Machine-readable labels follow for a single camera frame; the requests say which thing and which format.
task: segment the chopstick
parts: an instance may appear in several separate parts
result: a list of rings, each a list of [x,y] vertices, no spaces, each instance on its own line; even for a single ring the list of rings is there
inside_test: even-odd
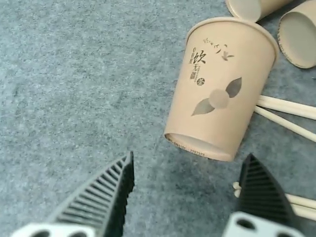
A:
[[[241,186],[239,186],[239,182],[234,182],[233,183],[233,188],[235,190],[241,190]],[[291,194],[285,194],[287,199],[289,200],[290,203],[292,204],[297,204],[299,206],[304,206],[311,208],[316,211],[316,200],[304,198],[304,197],[299,197]]]
[[[287,128],[287,129],[313,141],[313,142],[316,142],[316,134],[314,134],[314,133],[312,133],[312,132],[310,132],[310,131],[308,131],[308,130],[306,130],[306,129],[304,129],[304,128],[302,128],[302,127],[300,127],[300,126],[298,126],[298,125],[296,125],[296,124],[294,124],[294,123],[292,123],[292,122],[290,122],[290,121],[288,121],[288,120],[286,120],[278,115],[275,115],[275,114],[273,114],[265,109],[262,109],[258,106],[255,107],[255,112],[262,115],[263,117]]]
[[[316,120],[316,107],[261,95],[257,105],[287,114]]]
[[[241,190],[234,191],[235,197],[237,197],[237,198],[239,197],[240,191]],[[306,219],[316,221],[316,210],[315,209],[305,207],[305,206],[300,206],[297,204],[292,204],[292,203],[291,203],[291,206],[292,206],[293,211],[296,215],[303,217],[303,218],[306,218]]]

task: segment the beige paper cup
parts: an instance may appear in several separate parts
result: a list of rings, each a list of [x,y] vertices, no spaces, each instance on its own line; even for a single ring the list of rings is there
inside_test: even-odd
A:
[[[165,138],[202,157],[232,161],[277,56],[276,41],[258,24],[218,17],[195,25]]]
[[[229,12],[244,20],[257,22],[293,0],[226,0]]]
[[[284,14],[278,43],[288,61],[299,68],[316,66],[316,0],[309,0]]]

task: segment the cup bottom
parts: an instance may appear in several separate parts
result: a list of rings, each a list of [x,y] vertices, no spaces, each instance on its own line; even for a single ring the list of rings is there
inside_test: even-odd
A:
[[[290,12],[279,24],[278,42],[285,57],[299,68],[316,65],[316,26],[304,14]]]
[[[229,12],[243,20],[257,22],[261,17],[259,0],[226,0]]]
[[[233,157],[230,154],[198,138],[177,133],[168,133],[165,137],[177,147],[196,155],[221,161],[233,161]]]

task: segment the gray carpet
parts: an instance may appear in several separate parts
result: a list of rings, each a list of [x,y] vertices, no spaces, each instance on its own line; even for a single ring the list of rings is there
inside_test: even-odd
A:
[[[276,36],[285,11],[260,24]],[[128,150],[136,187],[125,237],[220,237],[235,204],[231,183],[249,152],[286,192],[316,199],[315,144],[259,115],[231,163],[162,136],[187,31],[228,15],[224,0],[1,0],[2,236],[43,221]],[[312,77],[315,69],[282,55],[263,94],[316,106]],[[277,114],[316,132],[313,120]],[[304,227],[314,236],[316,222]]]

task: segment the printed leaf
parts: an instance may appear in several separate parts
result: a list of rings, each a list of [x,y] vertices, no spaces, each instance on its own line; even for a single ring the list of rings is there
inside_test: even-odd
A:
[[[214,109],[215,109],[215,108],[212,107],[212,106],[209,104],[208,98],[206,98],[206,99],[200,101],[200,102],[197,104],[197,106],[196,106],[196,108],[195,108],[195,110],[194,110],[192,116],[194,116],[194,115],[204,115],[204,114],[207,114],[207,113],[209,113],[209,112],[212,112]]]
[[[228,84],[228,86],[226,87],[226,92],[228,93],[229,98],[234,98],[238,95],[241,89],[241,81],[242,78],[238,78]]]

